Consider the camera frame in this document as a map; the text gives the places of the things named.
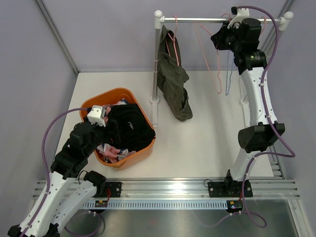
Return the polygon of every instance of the gray wall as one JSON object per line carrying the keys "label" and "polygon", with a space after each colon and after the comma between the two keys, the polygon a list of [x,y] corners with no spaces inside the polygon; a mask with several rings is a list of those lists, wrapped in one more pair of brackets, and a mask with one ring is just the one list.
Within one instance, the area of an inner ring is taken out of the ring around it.
{"label": "gray wall", "polygon": [[[283,136],[297,155],[282,159],[286,175],[295,179],[316,234],[316,2],[296,1],[293,12],[268,72],[269,90],[278,120],[285,123]],[[280,144],[277,148],[287,152]]]}
{"label": "gray wall", "polygon": [[[68,108],[76,77],[32,0],[0,1],[0,236],[19,224],[43,178],[45,129]],[[49,163],[63,121],[49,135]]]}
{"label": "gray wall", "polygon": [[[154,58],[154,11],[167,17],[220,17],[236,4],[265,8],[277,16],[285,0],[44,0],[72,57],[81,71],[151,71]],[[251,16],[263,14],[251,10]],[[216,33],[221,24],[205,25]],[[175,24],[168,28],[174,30]],[[200,29],[210,67],[217,69],[216,50]],[[192,23],[177,31],[183,67],[206,70]],[[227,52],[221,52],[226,68]]]}

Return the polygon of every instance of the gray floor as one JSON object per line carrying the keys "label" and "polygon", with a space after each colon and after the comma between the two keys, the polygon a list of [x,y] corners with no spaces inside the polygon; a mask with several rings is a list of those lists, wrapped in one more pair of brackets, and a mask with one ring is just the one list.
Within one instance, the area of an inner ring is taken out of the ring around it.
{"label": "gray floor", "polygon": [[[296,237],[297,231],[289,206],[283,200],[247,201],[251,211],[266,218],[268,227],[260,229],[248,216],[233,216],[214,228],[212,225],[227,215],[223,210],[108,210],[101,215],[106,222],[100,237]],[[91,233],[97,226],[92,215],[74,217],[67,227],[80,235]],[[72,236],[66,231],[61,237]]]}

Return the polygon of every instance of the white tabletop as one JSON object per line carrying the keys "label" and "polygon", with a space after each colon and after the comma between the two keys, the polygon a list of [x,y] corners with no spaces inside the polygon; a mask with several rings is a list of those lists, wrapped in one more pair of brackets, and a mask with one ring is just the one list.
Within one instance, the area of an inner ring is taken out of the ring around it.
{"label": "white tabletop", "polygon": [[[152,154],[122,171],[99,163],[95,154],[85,170],[95,170],[107,178],[199,178],[225,177],[239,152],[238,131],[244,128],[239,105],[239,75],[234,72],[231,90],[225,96],[226,72],[221,72],[223,92],[216,94],[206,71],[188,72],[185,83],[193,118],[180,122],[172,115],[160,90],[158,95],[158,127]],[[151,120],[149,98],[153,90],[152,72],[80,73],[69,109],[79,108],[84,101],[117,87],[132,91]],[[74,125],[81,122],[78,112],[67,115],[57,151],[60,151]],[[252,177],[272,177],[267,156],[258,159]]]}

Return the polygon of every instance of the olive green garment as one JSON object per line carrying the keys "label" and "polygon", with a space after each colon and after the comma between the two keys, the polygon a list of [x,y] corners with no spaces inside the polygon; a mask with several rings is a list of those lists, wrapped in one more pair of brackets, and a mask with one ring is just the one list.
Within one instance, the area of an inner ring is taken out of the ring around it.
{"label": "olive green garment", "polygon": [[183,87],[189,76],[181,67],[180,49],[178,41],[175,39],[179,66],[177,64],[173,40],[169,37],[168,33],[173,38],[173,32],[163,26],[159,43],[158,87],[163,92],[163,96],[173,115],[178,120],[185,121],[191,119],[193,116],[189,106],[188,93]]}

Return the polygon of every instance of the rack vertical pole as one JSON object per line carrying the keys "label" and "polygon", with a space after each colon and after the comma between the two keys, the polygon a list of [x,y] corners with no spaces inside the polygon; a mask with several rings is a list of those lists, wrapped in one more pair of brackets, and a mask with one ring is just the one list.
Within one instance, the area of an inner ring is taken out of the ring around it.
{"label": "rack vertical pole", "polygon": [[158,125],[158,102],[157,96],[157,74],[158,74],[158,61],[159,61],[159,40],[160,40],[160,19],[162,17],[162,11],[155,11],[155,59],[154,59],[154,81],[153,81],[153,96],[150,98],[152,105],[152,123],[153,127]]}

